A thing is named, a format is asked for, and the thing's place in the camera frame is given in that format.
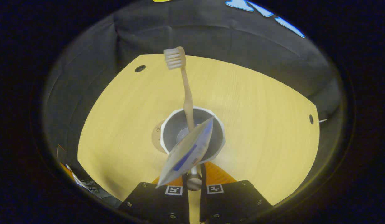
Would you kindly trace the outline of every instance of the toothbrush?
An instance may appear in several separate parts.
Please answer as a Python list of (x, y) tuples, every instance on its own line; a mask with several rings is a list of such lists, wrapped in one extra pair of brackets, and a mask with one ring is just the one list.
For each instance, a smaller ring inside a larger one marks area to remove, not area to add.
[[(184, 113), (186, 114), (188, 132), (191, 132), (194, 125), (193, 116), (193, 97), (191, 95), (190, 85), (188, 84), (187, 73), (186, 73), (186, 53), (184, 48), (176, 47), (168, 50), (164, 50), (165, 62), (169, 70), (180, 68), (181, 77), (183, 78), (184, 84)], [(191, 169), (191, 174), (197, 174), (197, 167)]]

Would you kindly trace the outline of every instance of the gray cup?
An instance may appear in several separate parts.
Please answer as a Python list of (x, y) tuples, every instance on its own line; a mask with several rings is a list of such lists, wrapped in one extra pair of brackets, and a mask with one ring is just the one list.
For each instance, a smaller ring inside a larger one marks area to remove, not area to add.
[[(213, 160), (223, 148), (225, 144), (224, 125), (211, 110), (194, 106), (192, 112), (195, 126), (214, 116), (211, 140), (206, 154), (198, 163), (201, 164)], [(184, 109), (175, 110), (161, 126), (161, 146), (169, 154), (173, 147), (187, 134), (188, 127)]]

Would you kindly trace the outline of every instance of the wooden table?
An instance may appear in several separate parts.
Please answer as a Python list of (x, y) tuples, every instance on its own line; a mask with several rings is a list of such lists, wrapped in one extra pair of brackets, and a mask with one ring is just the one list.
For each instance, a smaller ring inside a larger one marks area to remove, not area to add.
[[(140, 65), (146, 68), (135, 72)], [(194, 105), (212, 110), (225, 126), (226, 144), (212, 162), (237, 181), (249, 180), (272, 205), (291, 195), (316, 157), (316, 106), (287, 85), (238, 65), (187, 56), (186, 69)], [(78, 161), (101, 187), (125, 200), (139, 182), (160, 175), (167, 154), (154, 147), (151, 134), (183, 101), (180, 70), (169, 71), (163, 55), (140, 55), (91, 109)], [(199, 223), (199, 194), (189, 191), (192, 224)]]

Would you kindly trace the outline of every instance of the hole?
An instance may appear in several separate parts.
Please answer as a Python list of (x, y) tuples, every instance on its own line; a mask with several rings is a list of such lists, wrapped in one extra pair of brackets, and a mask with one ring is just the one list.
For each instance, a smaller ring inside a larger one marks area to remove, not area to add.
[(146, 68), (145, 65), (140, 65), (139, 67), (137, 67), (137, 68), (134, 70), (134, 72), (141, 72), (141, 71), (143, 71), (145, 68)]

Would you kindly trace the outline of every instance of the blue stripe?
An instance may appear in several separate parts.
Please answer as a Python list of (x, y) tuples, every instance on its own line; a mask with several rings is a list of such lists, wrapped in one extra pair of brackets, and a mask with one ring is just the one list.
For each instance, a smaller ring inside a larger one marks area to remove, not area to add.
[(191, 153), (193, 153), (194, 149), (197, 147), (197, 145), (194, 145), (190, 151), (185, 155), (183, 156), (183, 158), (180, 159), (179, 162), (177, 162), (176, 165), (174, 165), (173, 167), (173, 170), (174, 171), (178, 171), (180, 169), (181, 166), (183, 166), (183, 164), (186, 162), (187, 158), (191, 155)]

